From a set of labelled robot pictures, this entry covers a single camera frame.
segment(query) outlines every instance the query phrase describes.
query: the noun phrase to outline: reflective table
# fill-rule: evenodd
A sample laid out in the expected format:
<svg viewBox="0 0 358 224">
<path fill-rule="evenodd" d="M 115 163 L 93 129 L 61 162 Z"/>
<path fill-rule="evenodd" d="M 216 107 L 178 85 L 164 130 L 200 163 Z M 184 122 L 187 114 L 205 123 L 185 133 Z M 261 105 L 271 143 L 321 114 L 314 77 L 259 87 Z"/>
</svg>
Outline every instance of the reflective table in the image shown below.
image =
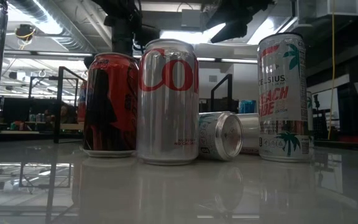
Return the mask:
<svg viewBox="0 0 358 224">
<path fill-rule="evenodd" d="M 152 166 L 79 143 L 0 143 L 0 223 L 358 223 L 358 152 Z"/>
</svg>

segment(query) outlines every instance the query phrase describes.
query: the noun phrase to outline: fluorescent light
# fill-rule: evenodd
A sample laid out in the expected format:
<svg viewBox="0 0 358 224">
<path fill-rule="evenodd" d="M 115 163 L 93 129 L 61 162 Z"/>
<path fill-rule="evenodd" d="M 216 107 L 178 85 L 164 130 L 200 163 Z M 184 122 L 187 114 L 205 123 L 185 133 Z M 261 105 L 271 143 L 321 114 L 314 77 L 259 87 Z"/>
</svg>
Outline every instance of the fluorescent light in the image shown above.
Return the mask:
<svg viewBox="0 0 358 224">
<path fill-rule="evenodd" d="M 92 56 L 92 54 L 87 54 L 87 53 L 70 53 L 70 52 L 38 52 L 38 55 L 66 56 L 66 57 L 89 57 L 89 56 Z"/>
<path fill-rule="evenodd" d="M 259 44 L 259 42 L 269 36 L 274 34 L 274 23 L 271 19 L 267 18 L 265 22 L 260 25 L 260 27 L 252 35 L 247 44 Z"/>
<path fill-rule="evenodd" d="M 215 58 L 197 58 L 199 62 L 214 62 Z"/>
<path fill-rule="evenodd" d="M 225 63 L 252 63 L 252 64 L 258 63 L 258 61 L 254 60 L 254 59 L 222 59 L 222 62 L 225 62 Z"/>
<path fill-rule="evenodd" d="M 298 18 L 297 17 L 294 17 L 290 22 L 288 22 L 285 27 L 283 27 L 279 33 L 282 33 L 282 32 L 285 32 L 287 31 L 296 21 L 298 21 Z"/>
<path fill-rule="evenodd" d="M 189 44 L 208 43 L 226 24 L 220 24 L 201 32 L 163 31 L 161 39 L 176 39 Z"/>
</svg>

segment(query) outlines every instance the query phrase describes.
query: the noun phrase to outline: can lying on its side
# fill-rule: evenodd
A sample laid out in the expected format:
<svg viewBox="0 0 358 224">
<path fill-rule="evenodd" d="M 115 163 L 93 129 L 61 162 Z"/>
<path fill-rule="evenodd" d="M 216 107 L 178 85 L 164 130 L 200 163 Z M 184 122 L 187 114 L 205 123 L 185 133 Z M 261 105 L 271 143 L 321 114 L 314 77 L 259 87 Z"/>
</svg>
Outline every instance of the can lying on its side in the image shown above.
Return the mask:
<svg viewBox="0 0 358 224">
<path fill-rule="evenodd" d="M 242 125 L 230 112 L 200 113 L 200 157 L 230 161 L 241 151 Z"/>
<path fill-rule="evenodd" d="M 237 114 L 242 125 L 241 153 L 259 155 L 259 114 Z"/>
</svg>

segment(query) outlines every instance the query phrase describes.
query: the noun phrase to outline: cable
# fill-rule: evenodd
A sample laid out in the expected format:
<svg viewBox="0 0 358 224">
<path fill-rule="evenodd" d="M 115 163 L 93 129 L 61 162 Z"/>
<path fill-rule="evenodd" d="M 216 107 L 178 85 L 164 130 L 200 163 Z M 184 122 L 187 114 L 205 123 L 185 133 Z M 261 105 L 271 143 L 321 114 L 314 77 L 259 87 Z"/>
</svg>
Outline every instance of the cable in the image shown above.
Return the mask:
<svg viewBox="0 0 358 224">
<path fill-rule="evenodd" d="M 178 6 L 177 12 L 179 12 L 179 8 L 181 5 L 183 5 L 183 3 L 185 3 L 186 5 L 190 6 L 192 10 L 194 10 L 193 6 L 191 6 L 191 4 L 188 4 L 187 2 L 181 2 Z"/>
<path fill-rule="evenodd" d="M 329 110 L 329 131 L 328 140 L 331 139 L 331 125 L 333 122 L 333 100 L 334 100 L 334 82 L 335 82 L 335 0 L 333 0 L 333 85 L 331 87 L 331 108 Z"/>
</svg>

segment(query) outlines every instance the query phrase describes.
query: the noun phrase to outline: diet coke can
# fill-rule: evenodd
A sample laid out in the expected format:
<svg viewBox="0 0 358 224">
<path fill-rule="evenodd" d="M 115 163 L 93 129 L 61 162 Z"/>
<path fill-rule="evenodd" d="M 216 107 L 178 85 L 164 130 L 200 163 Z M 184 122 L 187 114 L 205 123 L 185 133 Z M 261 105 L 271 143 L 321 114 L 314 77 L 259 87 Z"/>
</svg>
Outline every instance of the diet coke can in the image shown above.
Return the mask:
<svg viewBox="0 0 358 224">
<path fill-rule="evenodd" d="M 309 160 L 305 46 L 298 34 L 261 40 L 258 51 L 259 154 L 280 162 Z"/>
<path fill-rule="evenodd" d="M 129 156 L 136 146 L 136 60 L 99 54 L 88 74 L 83 149 L 95 157 Z"/>
<path fill-rule="evenodd" d="M 149 164 L 180 165 L 198 155 L 198 61 L 193 46 L 154 40 L 140 62 L 137 153 Z"/>
</svg>

